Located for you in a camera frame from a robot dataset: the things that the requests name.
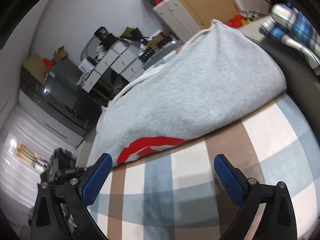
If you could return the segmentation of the grey hoodie with red print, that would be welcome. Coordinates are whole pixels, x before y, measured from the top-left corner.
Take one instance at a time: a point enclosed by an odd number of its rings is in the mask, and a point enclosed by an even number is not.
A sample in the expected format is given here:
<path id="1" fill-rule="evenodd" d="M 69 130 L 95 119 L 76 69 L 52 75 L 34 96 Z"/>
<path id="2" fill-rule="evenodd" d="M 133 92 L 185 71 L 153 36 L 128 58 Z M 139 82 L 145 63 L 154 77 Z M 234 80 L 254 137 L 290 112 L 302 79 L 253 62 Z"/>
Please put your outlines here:
<path id="1" fill-rule="evenodd" d="M 117 166 L 227 126 L 286 90 L 275 61 L 240 31 L 213 20 L 167 63 L 150 68 L 103 107 L 87 165 Z"/>

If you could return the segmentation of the white curtain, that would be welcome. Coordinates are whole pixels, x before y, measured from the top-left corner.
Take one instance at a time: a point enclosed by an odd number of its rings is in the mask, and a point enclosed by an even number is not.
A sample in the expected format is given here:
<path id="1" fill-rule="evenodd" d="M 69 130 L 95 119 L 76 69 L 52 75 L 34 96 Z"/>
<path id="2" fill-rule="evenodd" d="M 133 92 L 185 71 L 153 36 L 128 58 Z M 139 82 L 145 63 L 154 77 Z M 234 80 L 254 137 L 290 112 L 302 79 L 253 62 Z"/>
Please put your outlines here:
<path id="1" fill-rule="evenodd" d="M 16 91 L 1 114 L 1 207 L 11 219 L 28 217 L 40 173 L 56 148 L 73 152 L 83 137 Z"/>

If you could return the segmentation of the checked bed sheet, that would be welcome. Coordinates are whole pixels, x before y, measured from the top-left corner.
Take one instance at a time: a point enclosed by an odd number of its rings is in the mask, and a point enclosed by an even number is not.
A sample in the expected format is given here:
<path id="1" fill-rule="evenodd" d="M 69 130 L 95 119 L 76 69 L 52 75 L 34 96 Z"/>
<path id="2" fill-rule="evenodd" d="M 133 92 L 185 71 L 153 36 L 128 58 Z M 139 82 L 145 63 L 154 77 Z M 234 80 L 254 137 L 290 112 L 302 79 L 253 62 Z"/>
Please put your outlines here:
<path id="1" fill-rule="evenodd" d="M 218 239 L 238 208 L 214 168 L 289 188 L 298 238 L 319 219 L 319 144 L 290 95 L 214 133 L 115 168 L 88 210 L 110 239 Z"/>

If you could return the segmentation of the dark grey refrigerator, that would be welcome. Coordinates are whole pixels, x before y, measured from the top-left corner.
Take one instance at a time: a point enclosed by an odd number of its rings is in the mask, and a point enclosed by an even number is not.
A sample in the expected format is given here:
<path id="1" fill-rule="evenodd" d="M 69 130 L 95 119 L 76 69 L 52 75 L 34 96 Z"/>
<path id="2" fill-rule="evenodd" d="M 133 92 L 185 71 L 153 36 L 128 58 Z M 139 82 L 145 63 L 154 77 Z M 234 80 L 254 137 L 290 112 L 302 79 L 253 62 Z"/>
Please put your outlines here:
<path id="1" fill-rule="evenodd" d="M 96 92 L 86 92 L 77 85 L 82 71 L 69 59 L 49 69 L 45 88 L 61 105 L 64 114 L 80 128 L 90 131 L 96 126 L 106 100 Z"/>

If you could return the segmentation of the white electric kettle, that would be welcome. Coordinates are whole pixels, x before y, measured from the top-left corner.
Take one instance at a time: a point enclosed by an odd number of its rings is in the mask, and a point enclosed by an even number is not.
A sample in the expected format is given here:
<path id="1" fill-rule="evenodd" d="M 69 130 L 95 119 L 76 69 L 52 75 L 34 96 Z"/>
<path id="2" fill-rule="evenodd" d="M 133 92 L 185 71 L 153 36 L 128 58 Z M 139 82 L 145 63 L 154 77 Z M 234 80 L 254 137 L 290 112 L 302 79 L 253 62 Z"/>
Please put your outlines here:
<path id="1" fill-rule="evenodd" d="M 87 57 L 81 61 L 78 68 L 83 73 L 90 73 L 96 67 L 96 65 L 97 63 L 91 57 Z"/>

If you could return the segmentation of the cardboard box on fridge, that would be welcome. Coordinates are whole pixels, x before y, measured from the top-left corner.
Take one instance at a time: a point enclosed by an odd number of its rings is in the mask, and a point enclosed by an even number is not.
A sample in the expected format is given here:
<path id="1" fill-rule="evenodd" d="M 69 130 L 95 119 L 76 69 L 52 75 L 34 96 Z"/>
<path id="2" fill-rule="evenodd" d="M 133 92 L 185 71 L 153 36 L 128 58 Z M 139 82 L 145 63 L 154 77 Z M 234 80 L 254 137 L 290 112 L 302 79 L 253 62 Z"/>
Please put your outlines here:
<path id="1" fill-rule="evenodd" d="M 53 53 L 52 63 L 57 64 L 61 60 L 66 59 L 67 57 L 68 57 L 67 51 L 65 50 L 64 46 L 61 46 L 60 48 L 57 49 L 57 51 Z"/>

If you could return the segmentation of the white drawer desk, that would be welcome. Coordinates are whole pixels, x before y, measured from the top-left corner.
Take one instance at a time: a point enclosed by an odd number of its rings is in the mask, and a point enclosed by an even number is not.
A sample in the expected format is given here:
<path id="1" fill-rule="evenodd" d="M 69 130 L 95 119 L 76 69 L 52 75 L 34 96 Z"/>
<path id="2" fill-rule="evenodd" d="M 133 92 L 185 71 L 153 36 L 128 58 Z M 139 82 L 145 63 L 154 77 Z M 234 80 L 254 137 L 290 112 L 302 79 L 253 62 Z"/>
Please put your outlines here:
<path id="1" fill-rule="evenodd" d="M 108 69 L 114 70 L 126 81 L 132 82 L 144 72 L 138 53 L 137 42 L 132 42 L 128 46 L 122 41 L 116 42 L 89 72 L 81 88 L 89 93 Z"/>

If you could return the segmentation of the black coffee machine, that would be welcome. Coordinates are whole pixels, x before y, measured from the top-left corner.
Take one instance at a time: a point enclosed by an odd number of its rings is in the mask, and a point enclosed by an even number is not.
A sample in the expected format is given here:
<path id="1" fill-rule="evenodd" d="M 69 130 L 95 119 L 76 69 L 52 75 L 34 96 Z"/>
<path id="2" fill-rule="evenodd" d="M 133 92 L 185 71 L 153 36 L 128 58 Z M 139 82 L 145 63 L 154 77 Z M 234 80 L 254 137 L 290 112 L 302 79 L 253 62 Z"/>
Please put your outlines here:
<path id="1" fill-rule="evenodd" d="M 103 26 L 99 27 L 94 35 L 99 39 L 100 45 L 105 48 L 105 50 L 109 50 L 115 43 L 117 43 L 120 39 L 114 36 L 112 33 L 109 33 L 107 29 Z"/>

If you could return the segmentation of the silver suitcase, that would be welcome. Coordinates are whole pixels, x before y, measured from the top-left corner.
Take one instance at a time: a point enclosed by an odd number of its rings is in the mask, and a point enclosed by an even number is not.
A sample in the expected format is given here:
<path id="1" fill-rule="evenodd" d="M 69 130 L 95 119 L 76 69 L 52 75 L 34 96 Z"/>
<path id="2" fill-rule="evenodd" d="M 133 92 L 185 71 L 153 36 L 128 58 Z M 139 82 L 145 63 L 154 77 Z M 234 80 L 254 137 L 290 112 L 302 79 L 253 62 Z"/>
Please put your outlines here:
<path id="1" fill-rule="evenodd" d="M 147 70 L 181 45 L 179 40 L 167 36 L 156 44 L 155 49 L 148 47 L 139 57 L 139 60 L 142 62 L 142 68 Z"/>

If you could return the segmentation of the orange toy pile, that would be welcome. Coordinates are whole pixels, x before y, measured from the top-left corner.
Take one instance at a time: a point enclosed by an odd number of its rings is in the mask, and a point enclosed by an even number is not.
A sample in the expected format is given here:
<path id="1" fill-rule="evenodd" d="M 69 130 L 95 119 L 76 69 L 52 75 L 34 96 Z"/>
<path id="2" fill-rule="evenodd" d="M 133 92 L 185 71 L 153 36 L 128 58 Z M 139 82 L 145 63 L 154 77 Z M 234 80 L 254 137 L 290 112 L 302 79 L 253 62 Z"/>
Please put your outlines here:
<path id="1" fill-rule="evenodd" d="M 258 19 L 259 19 L 259 15 L 256 11 L 242 11 L 239 14 L 234 15 L 225 24 L 231 28 L 239 29 Z"/>

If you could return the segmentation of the blue white plaid blanket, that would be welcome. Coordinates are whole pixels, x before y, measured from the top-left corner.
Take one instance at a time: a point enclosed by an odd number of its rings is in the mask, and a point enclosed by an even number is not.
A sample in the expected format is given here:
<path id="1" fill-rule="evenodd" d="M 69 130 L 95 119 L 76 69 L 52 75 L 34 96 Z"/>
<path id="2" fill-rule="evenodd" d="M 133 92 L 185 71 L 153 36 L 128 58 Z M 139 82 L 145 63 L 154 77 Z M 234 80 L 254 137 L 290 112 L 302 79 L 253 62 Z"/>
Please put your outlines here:
<path id="1" fill-rule="evenodd" d="M 259 31 L 264 36 L 299 51 L 315 74 L 319 75 L 319 35 L 292 3 L 274 5 Z"/>

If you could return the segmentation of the white two-door cabinet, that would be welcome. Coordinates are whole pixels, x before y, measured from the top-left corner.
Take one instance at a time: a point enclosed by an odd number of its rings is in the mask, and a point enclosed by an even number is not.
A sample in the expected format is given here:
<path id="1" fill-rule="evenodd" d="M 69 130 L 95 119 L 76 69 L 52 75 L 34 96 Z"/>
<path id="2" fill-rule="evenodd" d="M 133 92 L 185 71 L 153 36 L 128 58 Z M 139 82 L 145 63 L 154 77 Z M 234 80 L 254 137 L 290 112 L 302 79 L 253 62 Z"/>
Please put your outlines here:
<path id="1" fill-rule="evenodd" d="M 201 30 L 178 0 L 163 0 L 153 10 L 182 43 L 189 41 Z"/>

